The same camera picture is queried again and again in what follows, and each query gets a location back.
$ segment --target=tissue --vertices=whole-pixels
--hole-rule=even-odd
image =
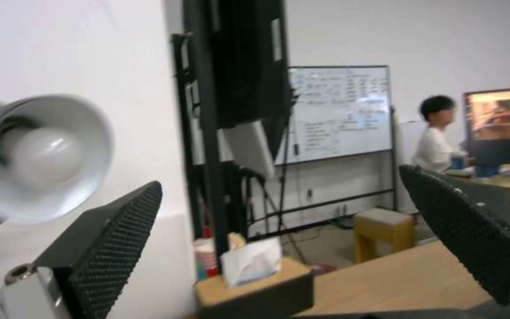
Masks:
[[[221,255],[228,287],[249,283],[281,270],[282,246],[278,237],[250,243]]]

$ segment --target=textured gripper pad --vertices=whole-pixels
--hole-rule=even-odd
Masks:
[[[510,193],[409,165],[399,171],[438,238],[498,303],[510,305]]]
[[[103,319],[128,282],[147,242],[160,201],[151,182],[84,212],[35,261],[50,267],[75,318]]]

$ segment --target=white wall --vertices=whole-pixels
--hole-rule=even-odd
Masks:
[[[0,228],[0,285],[80,212],[157,179],[164,198],[112,318],[175,318],[194,309],[195,272],[182,146],[160,0],[0,1],[0,101],[72,93],[111,122],[115,157],[98,192],[40,226]]]
[[[419,103],[435,93],[462,105],[466,91],[510,87],[510,0],[286,0],[286,5],[291,65],[390,65],[401,123],[419,120]],[[461,107],[458,115],[448,130],[454,144],[464,138]],[[303,204],[308,188],[315,202],[318,196],[330,200],[369,190],[379,176],[375,163],[348,158],[301,165]],[[288,190],[288,206],[297,204],[296,188],[289,184]],[[352,211],[367,204],[375,202],[358,203]],[[306,220],[333,211],[329,206],[306,212]],[[289,226],[300,221],[290,218]]]

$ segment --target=whiteboard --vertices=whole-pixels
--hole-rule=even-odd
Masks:
[[[288,163],[392,148],[387,66],[290,67],[289,72],[299,97],[290,119]],[[285,137],[277,165],[284,161]]]

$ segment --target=wooden tabletop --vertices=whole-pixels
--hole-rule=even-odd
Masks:
[[[491,299],[439,241],[318,276],[314,296],[299,315],[470,309]]]
[[[492,178],[465,178],[464,180],[468,180],[472,183],[479,183],[479,184],[485,184],[485,185],[492,185],[492,186],[498,186],[501,188],[508,188],[510,189],[510,178],[503,178],[503,177],[492,177]]]

